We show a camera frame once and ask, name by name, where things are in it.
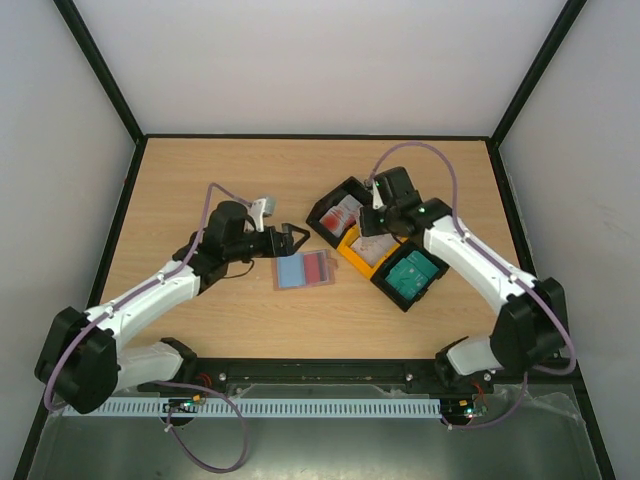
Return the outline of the red white credit card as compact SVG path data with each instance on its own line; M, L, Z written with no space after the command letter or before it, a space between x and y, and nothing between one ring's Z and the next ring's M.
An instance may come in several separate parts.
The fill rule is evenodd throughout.
M303 257L305 282L307 285L326 283L329 280L325 251L307 253Z

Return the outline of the brown leather card holder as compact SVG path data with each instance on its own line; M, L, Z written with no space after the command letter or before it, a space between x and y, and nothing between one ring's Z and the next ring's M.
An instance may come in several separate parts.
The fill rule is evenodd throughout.
M338 262L327 249L274 258L273 288L278 291L331 285L337 269Z

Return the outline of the yellow bin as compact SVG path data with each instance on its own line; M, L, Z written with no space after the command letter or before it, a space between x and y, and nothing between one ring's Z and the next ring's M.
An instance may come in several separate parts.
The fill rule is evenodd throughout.
M391 234L363 237L360 228L354 225L345 232L337 252L370 280L399 248L400 243Z

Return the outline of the black bin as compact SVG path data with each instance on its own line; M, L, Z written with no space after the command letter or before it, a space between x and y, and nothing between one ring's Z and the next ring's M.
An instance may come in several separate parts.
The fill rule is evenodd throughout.
M412 242L405 242L374 272L371 283L401 311L407 312L448 270L446 262Z
M358 218L359 209L370 204L371 193L355 177L349 177L318 200L306 223L332 247L340 241Z

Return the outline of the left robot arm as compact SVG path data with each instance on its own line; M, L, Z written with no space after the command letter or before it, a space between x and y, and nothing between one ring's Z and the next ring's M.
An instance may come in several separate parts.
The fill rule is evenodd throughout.
M251 206L223 201L151 277L101 305L60 311L35 367L45 386L45 407L58 409L54 400L59 398L81 414L91 413L116 392L174 379L192 357L191 350L175 340L146 347L130 347L130 341L223 279L230 264L297 253L309 230L290 223L267 226L264 219L270 213L267 198Z

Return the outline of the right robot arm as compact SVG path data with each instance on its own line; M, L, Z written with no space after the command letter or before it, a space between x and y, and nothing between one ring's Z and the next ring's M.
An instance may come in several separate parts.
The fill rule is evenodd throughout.
M458 391L483 371L542 371L545 360L569 347L566 298L557 280L539 280L506 261L466 227L452 205L423 200L403 167L372 177L367 187L372 201L361 211L363 235L411 240L455 270L497 315L490 334L464 337L436 354L443 389Z

